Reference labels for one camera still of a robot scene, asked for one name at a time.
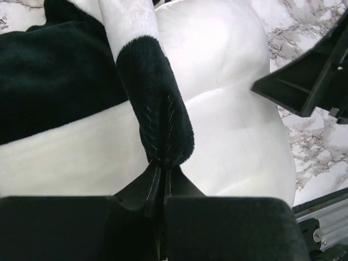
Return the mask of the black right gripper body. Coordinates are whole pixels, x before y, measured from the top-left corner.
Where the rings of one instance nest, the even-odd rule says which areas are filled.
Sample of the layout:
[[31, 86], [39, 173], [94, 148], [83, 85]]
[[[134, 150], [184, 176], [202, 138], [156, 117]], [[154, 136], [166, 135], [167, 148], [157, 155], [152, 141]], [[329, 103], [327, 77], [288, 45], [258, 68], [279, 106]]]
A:
[[315, 54], [322, 57], [321, 70], [314, 84], [317, 107], [327, 110], [337, 124], [347, 124], [347, 49], [318, 48]]

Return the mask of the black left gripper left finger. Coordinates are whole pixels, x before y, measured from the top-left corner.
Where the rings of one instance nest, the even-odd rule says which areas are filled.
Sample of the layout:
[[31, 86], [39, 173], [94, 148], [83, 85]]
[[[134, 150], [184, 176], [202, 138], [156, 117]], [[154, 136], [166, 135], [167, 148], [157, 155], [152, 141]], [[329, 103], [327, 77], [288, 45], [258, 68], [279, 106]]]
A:
[[113, 196], [1, 199], [1, 260], [158, 260], [163, 179], [151, 163]]

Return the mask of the white pillow yellow edge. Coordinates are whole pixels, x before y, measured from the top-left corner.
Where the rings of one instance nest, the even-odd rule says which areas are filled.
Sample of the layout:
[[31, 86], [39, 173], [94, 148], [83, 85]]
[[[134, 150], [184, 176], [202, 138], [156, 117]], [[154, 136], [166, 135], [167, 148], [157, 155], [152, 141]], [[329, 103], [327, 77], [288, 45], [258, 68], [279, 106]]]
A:
[[156, 15], [195, 135], [184, 174], [209, 196], [293, 205], [288, 131], [276, 105], [251, 91], [270, 72], [268, 37], [251, 3], [172, 1]]

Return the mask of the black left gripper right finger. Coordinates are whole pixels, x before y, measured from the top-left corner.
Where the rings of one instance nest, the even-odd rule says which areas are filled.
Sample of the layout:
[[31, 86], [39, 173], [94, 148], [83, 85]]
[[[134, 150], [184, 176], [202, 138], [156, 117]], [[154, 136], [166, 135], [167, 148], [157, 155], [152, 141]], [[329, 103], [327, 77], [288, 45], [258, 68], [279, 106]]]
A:
[[289, 206], [271, 197], [208, 197], [176, 167], [165, 175], [168, 260], [309, 260]]

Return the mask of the black white checkered pillowcase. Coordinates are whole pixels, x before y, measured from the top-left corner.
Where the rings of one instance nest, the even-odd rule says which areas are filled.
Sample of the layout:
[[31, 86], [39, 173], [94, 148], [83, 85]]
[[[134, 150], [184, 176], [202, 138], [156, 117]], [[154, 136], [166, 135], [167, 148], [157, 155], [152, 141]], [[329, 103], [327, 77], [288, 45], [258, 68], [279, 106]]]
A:
[[1, 196], [113, 194], [192, 155], [155, 6], [44, 1], [44, 24], [1, 35]]

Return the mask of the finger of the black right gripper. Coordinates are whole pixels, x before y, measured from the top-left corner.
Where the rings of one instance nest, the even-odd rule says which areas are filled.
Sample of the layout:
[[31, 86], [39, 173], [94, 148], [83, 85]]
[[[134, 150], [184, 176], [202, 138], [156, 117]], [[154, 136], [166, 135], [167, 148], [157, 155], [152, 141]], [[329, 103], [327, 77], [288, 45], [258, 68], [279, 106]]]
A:
[[311, 116], [317, 107], [314, 84], [324, 60], [314, 51], [318, 48], [347, 49], [347, 16], [342, 16], [333, 28], [310, 50], [283, 68], [257, 80], [252, 91], [271, 100], [299, 117]]

